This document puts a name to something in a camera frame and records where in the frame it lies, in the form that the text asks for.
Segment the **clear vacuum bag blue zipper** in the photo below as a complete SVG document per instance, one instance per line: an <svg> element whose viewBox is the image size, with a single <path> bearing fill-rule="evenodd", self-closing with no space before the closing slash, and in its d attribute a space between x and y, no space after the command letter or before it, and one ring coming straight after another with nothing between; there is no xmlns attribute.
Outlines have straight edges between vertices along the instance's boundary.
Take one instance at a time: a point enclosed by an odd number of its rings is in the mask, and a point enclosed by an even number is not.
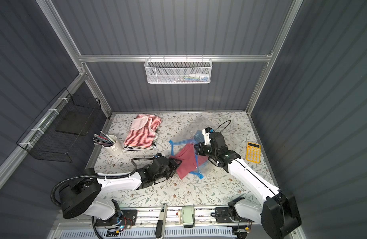
<svg viewBox="0 0 367 239"><path fill-rule="evenodd" d="M203 130L207 127L213 128L215 132L220 130L219 126L214 127L214 124L211 123L210 120L208 120L204 116L199 116L193 121L189 122L188 125L183 126L182 129L178 131L177 135L169 141L169 144L171 146L170 156L172 157L173 155L179 153L179 151L183 149L183 147L185 147L185 145L188 143L192 143L194 147L194 145L197 144L193 139L194 134L197 130ZM200 170L200 172L201 169L207 164L207 162L208 161L199 166L198 169Z"/></svg>

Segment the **maroon garment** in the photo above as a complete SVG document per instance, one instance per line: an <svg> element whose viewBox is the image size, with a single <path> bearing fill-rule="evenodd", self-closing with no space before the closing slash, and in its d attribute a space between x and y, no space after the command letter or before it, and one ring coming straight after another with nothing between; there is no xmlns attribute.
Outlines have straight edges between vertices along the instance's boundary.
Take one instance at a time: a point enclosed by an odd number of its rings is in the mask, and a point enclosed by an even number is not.
<svg viewBox="0 0 367 239"><path fill-rule="evenodd" d="M208 160L208 157L195 154L192 143L186 144L172 158L181 160L181 164L176 170L180 179L183 179L189 173L197 176L199 179L204 177L198 168Z"/></svg>

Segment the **navy white striped tank top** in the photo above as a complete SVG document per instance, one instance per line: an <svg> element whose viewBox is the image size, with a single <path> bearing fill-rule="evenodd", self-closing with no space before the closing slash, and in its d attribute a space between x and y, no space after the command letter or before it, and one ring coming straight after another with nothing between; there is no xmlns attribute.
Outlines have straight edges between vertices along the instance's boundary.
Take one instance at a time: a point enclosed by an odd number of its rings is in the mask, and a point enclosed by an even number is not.
<svg viewBox="0 0 367 239"><path fill-rule="evenodd" d="M124 145L124 150L127 150L127 151L149 151L149 150L155 149L156 147L157 147L157 141L154 140L150 147L137 147L137 146Z"/></svg>

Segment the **red white striped tank top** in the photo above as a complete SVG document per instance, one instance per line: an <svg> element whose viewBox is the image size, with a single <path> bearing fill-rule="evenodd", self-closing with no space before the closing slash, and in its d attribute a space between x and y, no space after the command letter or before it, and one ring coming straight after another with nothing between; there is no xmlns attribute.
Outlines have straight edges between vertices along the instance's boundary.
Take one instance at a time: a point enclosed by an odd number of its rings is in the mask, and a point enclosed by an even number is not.
<svg viewBox="0 0 367 239"><path fill-rule="evenodd" d="M137 147L150 147L157 140L157 129L162 119L155 115L138 114L132 120L130 131L125 139L124 145Z"/></svg>

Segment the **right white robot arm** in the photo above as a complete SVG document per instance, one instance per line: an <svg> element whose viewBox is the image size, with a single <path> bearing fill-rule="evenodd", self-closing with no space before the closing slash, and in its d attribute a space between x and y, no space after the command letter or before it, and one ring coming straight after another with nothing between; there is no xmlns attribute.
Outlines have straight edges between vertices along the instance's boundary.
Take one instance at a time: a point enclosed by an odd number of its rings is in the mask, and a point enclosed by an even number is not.
<svg viewBox="0 0 367 239"><path fill-rule="evenodd" d="M250 220L263 226L272 239L283 239L302 224L294 195L281 190L258 175L246 161L229 150L221 132L207 127L203 140L194 145L195 153L206 156L215 166L237 178L258 200L251 203L238 197L228 203L228 217L232 221Z"/></svg>

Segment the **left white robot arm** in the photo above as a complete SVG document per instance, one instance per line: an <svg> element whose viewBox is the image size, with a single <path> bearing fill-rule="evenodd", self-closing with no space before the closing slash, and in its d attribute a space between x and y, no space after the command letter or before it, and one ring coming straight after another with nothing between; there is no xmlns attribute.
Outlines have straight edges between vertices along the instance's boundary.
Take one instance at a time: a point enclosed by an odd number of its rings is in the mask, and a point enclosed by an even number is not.
<svg viewBox="0 0 367 239"><path fill-rule="evenodd" d="M89 168L83 175L73 176L57 183L51 190L52 203L62 209L65 219L80 215L90 216L120 225L127 219L116 200L104 199L103 194L121 190L140 190L171 179L182 161L157 153L148 158L150 164L141 168L137 157L130 160L133 169L128 173L103 174Z"/></svg>

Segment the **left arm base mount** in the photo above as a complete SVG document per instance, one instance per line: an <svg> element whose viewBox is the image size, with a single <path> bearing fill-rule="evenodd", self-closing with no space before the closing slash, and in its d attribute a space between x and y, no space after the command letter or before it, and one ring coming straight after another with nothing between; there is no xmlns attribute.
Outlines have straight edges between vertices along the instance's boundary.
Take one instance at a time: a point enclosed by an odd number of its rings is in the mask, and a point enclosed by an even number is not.
<svg viewBox="0 0 367 239"><path fill-rule="evenodd" d="M138 210L122 210L116 213L108 220L97 218L95 220L96 227L115 227L115 226L134 226L136 224Z"/></svg>

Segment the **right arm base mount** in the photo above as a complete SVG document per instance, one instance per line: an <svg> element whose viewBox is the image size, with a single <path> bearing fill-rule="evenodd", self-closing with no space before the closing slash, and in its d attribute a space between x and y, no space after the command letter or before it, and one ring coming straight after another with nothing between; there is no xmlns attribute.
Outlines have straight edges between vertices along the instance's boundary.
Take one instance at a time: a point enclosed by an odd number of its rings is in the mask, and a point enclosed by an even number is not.
<svg viewBox="0 0 367 239"><path fill-rule="evenodd" d="M241 218L236 213L231 213L228 207L216 207L211 216L215 218L218 224L225 223L253 223L251 219Z"/></svg>

